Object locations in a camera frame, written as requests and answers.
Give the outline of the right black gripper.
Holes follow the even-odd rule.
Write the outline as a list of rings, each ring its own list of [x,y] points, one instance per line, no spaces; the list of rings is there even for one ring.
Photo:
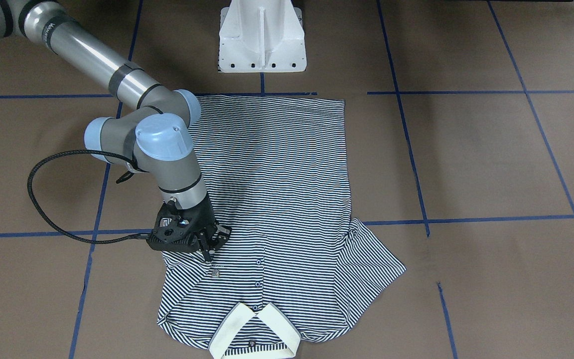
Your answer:
[[[175,243],[177,250],[198,250],[205,263],[213,261],[212,249],[223,247],[232,236],[230,226],[217,225],[210,197],[206,196],[197,206],[185,209],[181,214],[188,225],[181,229],[182,239]]]

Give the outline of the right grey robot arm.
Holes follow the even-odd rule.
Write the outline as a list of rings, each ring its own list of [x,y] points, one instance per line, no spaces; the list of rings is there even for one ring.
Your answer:
[[[106,244],[144,239],[153,250],[198,252],[206,263],[214,259],[232,234],[215,217],[189,128],[201,117],[196,96],[185,89],[171,91],[100,39],[86,31],[56,0],[0,0],[0,39],[18,35],[50,52],[107,89],[132,112],[122,118],[100,117],[87,125],[83,150],[61,152],[38,162],[27,178],[27,192],[38,214],[61,235],[95,244],[54,223],[33,191],[38,170],[55,159],[92,155],[123,165],[118,183],[150,173],[162,205],[150,232],[109,239]]]

